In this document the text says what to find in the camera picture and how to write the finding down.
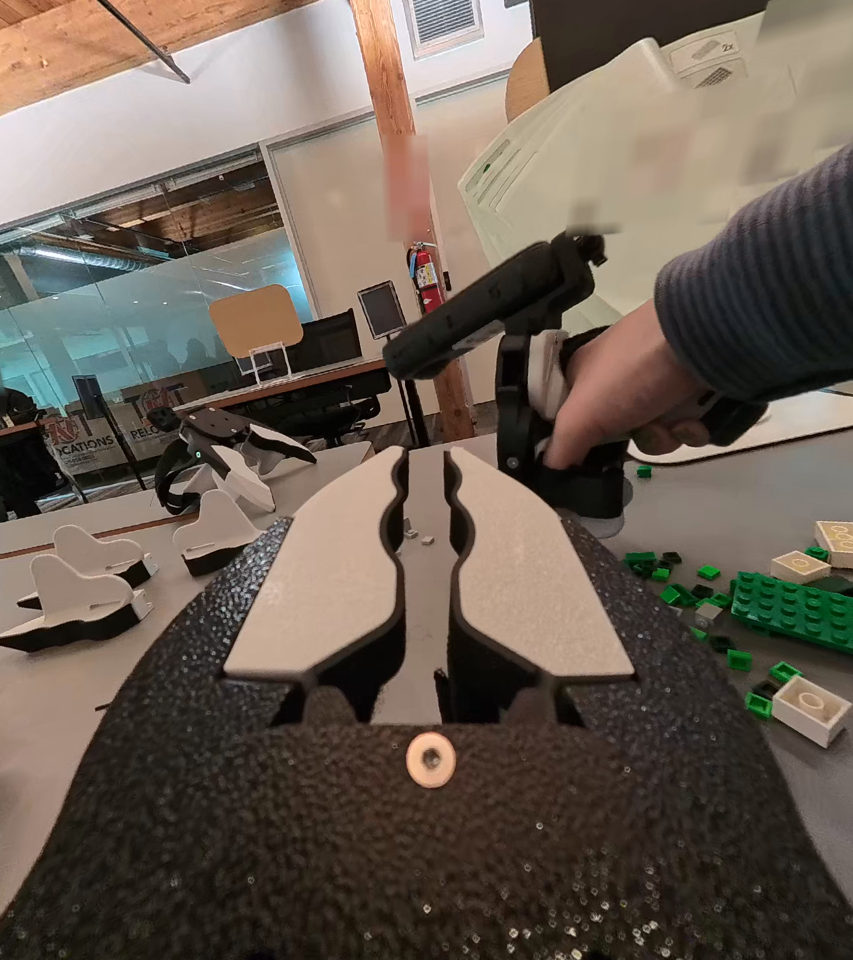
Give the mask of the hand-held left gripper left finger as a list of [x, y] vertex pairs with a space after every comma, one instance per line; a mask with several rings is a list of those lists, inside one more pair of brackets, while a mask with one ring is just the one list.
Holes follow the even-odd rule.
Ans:
[[227, 679], [340, 690], [374, 707], [406, 656], [409, 453], [391, 446], [292, 519], [224, 664]]

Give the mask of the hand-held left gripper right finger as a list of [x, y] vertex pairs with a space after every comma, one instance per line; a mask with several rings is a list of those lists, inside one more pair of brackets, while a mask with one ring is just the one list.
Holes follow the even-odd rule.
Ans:
[[632, 682], [636, 669], [557, 513], [462, 447], [444, 454], [455, 554], [447, 702], [508, 711], [523, 690]]

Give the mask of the background wooden desk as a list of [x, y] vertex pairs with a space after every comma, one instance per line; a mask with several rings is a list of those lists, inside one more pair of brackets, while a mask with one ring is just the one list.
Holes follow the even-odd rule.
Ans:
[[[383, 359], [350, 361], [294, 374], [285, 382], [222, 391], [180, 404], [173, 408], [173, 412], [184, 417], [204, 408], [243, 412], [252, 407], [250, 417], [254, 421], [275, 427], [280, 416], [322, 403], [337, 405], [372, 397], [381, 402], [381, 398], [391, 393], [398, 395], [405, 412], [405, 423], [400, 430], [408, 435], [410, 446], [413, 449], [428, 447], [431, 437], [416, 385], [393, 378]], [[368, 420], [365, 429], [344, 436], [342, 442], [349, 435], [369, 430], [378, 416]]]

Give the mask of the grey desk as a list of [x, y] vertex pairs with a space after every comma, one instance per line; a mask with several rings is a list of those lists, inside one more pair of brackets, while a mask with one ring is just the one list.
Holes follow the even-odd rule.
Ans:
[[[694, 581], [703, 564], [728, 577], [769, 571], [769, 561], [812, 541], [818, 520], [853, 522], [853, 429], [679, 466], [656, 466], [636, 481], [625, 526], [605, 546], [674, 550], [677, 576]], [[206, 581], [194, 582], [171, 549], [172, 525], [145, 529], [142, 544], [160, 568], [155, 609], [137, 629], [103, 645], [77, 644], [38, 657], [0, 649], [0, 916], [34, 865], [60, 812], [77, 765], [116, 692], [170, 620]], [[22, 619], [26, 555], [0, 559], [0, 631]], [[853, 658], [809, 644], [723, 629], [752, 651], [749, 675], [723, 669], [745, 690], [782, 660], [852, 702], [851, 719], [829, 749], [779, 723], [760, 723], [804, 824], [853, 904]]]

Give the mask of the person's right hand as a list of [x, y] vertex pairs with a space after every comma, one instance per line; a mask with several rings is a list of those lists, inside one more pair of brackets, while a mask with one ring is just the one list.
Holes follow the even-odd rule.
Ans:
[[653, 300], [579, 348], [566, 374], [568, 395], [542, 457], [550, 469], [577, 466], [593, 448], [619, 438], [654, 455], [710, 442], [697, 418], [667, 422], [675, 408], [692, 405], [709, 386], [673, 351]]

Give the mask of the red fire extinguisher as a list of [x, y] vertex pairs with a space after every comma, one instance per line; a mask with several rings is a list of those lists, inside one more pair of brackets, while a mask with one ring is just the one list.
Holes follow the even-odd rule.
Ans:
[[414, 242], [406, 253], [407, 270], [421, 316], [432, 313], [446, 302], [446, 275], [437, 268], [436, 251], [433, 244]]

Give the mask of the small framed tablet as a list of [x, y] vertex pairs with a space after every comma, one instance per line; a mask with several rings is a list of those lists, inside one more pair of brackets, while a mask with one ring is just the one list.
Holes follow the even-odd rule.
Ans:
[[407, 319], [391, 279], [361, 289], [357, 298], [373, 340], [388, 339], [406, 328]]

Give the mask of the pile of small green tiles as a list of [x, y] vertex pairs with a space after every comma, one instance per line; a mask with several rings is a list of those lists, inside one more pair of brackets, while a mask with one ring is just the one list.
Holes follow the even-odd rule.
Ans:
[[[722, 656], [732, 671], [749, 673], [753, 668], [753, 655], [738, 646], [729, 635], [716, 630], [724, 613], [732, 608], [732, 593], [717, 592], [703, 583], [687, 588], [673, 581], [673, 571], [681, 561], [682, 557], [674, 551], [661, 554], [629, 551], [623, 558], [627, 570], [660, 588], [662, 604], [680, 618], [690, 613], [692, 619], [686, 628], [697, 642], [708, 645], [715, 654]], [[766, 678], [745, 693], [745, 709], [760, 719], [773, 718], [777, 694], [788, 682], [802, 675], [802, 671], [786, 661], [776, 663], [769, 668]]]

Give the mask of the black office chair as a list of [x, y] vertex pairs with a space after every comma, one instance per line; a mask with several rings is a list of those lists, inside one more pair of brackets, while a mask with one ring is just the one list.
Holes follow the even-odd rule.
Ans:
[[341, 447], [344, 436], [365, 429], [381, 412], [376, 396], [336, 405], [322, 403], [281, 415], [275, 428], [288, 437], [300, 438], [303, 444], [322, 440], [327, 448]]

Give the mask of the spare hand-held gripper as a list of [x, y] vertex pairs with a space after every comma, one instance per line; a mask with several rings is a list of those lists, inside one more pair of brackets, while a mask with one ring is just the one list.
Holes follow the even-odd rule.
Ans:
[[283, 462], [317, 463], [314, 453], [297, 440], [214, 407], [183, 415], [159, 407], [147, 414], [147, 421], [176, 434], [160, 456], [154, 481], [157, 501], [174, 517], [198, 512], [204, 494], [216, 490], [273, 513], [276, 504], [267, 477]]

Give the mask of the wooden pillar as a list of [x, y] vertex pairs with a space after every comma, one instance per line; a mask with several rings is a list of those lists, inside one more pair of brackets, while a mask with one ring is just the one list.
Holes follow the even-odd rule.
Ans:
[[349, 6], [383, 151], [388, 234], [404, 248], [437, 245], [426, 140], [416, 131], [391, 3]]

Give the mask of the printed banner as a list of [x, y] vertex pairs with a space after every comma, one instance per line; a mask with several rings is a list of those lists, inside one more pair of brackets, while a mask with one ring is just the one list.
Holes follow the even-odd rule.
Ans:
[[[186, 402], [189, 392], [186, 382], [179, 381], [135, 387], [122, 391], [118, 399], [108, 400], [110, 414], [135, 462], [159, 458], [175, 439], [174, 433], [154, 426], [147, 414]], [[62, 414], [52, 416], [47, 435], [55, 459], [74, 477], [129, 465], [107, 418], [88, 415], [80, 400], [68, 403]]]

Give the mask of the cream square brick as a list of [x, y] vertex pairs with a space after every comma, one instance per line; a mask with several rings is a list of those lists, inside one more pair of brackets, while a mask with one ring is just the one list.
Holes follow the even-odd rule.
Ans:
[[823, 749], [845, 730], [853, 704], [801, 675], [773, 696], [772, 718]]
[[832, 573], [828, 562], [802, 551], [791, 551], [770, 560], [769, 576], [790, 584], [811, 585]]

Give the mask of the large green plate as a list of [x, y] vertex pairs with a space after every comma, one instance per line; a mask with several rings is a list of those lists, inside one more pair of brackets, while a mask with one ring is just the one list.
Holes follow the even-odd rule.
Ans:
[[730, 591], [730, 614], [748, 629], [853, 657], [853, 597], [757, 572], [739, 572]]

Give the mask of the black tripod stand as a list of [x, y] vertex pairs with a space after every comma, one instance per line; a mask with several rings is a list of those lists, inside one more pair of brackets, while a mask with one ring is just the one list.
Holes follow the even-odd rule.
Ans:
[[94, 374], [77, 374], [72, 377], [73, 385], [76, 389], [78, 399], [82, 403], [85, 416], [89, 420], [104, 419], [107, 422], [110, 433], [115, 439], [123, 457], [142, 491], [147, 490], [145, 480], [141, 474], [137, 460], [133, 451], [123, 435], [121, 426], [115, 415], [112, 413], [107, 402], [97, 376]]

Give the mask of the black panel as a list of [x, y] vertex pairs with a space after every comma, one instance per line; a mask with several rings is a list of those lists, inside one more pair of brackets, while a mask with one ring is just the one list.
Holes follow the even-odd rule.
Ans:
[[666, 45], [762, 13], [765, 1], [532, 1], [547, 75], [562, 85], [634, 42]]

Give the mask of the cream long brick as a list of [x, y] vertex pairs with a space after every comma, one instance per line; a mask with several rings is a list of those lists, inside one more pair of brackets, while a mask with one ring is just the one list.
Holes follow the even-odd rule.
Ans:
[[836, 569], [853, 570], [853, 522], [817, 520], [814, 524], [817, 546], [828, 552], [828, 561]]

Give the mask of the black ceiling rod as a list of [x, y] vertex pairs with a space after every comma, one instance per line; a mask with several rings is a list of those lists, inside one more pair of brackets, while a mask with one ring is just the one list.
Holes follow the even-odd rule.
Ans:
[[116, 22], [118, 22], [129, 34], [142, 44], [150, 53], [161, 62], [175, 77], [183, 84], [189, 86], [192, 83], [191, 77], [179, 66], [172, 54], [165, 48], [155, 43], [145, 32], [129, 19], [117, 6], [107, 0], [96, 1], [96, 3]]

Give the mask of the wall air vent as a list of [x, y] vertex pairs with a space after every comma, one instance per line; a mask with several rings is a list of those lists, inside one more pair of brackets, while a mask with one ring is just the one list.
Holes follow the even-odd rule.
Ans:
[[403, 7], [415, 59], [484, 37], [479, 1], [403, 1]]

